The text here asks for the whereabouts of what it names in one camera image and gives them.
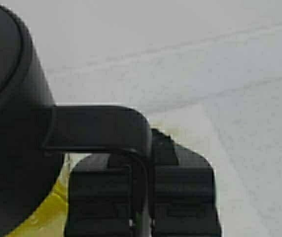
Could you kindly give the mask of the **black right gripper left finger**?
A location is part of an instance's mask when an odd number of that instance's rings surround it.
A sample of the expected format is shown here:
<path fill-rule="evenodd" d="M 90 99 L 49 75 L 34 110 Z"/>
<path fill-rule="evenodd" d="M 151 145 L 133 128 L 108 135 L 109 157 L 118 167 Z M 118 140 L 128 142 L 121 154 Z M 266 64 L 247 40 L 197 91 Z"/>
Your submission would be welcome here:
<path fill-rule="evenodd" d="M 91 154 L 72 169 L 66 237 L 133 236 L 132 165 L 122 156 Z"/>

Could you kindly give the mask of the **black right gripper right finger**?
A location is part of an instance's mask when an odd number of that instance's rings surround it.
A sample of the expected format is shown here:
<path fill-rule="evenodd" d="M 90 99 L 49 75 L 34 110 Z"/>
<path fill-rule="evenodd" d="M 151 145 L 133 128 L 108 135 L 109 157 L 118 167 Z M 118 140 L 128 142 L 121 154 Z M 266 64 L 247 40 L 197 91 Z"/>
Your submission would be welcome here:
<path fill-rule="evenodd" d="M 220 237 L 214 170 L 205 157 L 152 129 L 154 237 Z"/>

